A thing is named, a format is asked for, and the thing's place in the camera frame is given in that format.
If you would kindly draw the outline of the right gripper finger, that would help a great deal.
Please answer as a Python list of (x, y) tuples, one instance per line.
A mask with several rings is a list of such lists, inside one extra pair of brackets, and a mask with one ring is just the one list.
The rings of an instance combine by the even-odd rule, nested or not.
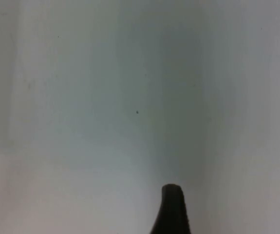
[(162, 187), (160, 209), (152, 234), (191, 234), (182, 188), (176, 184)]

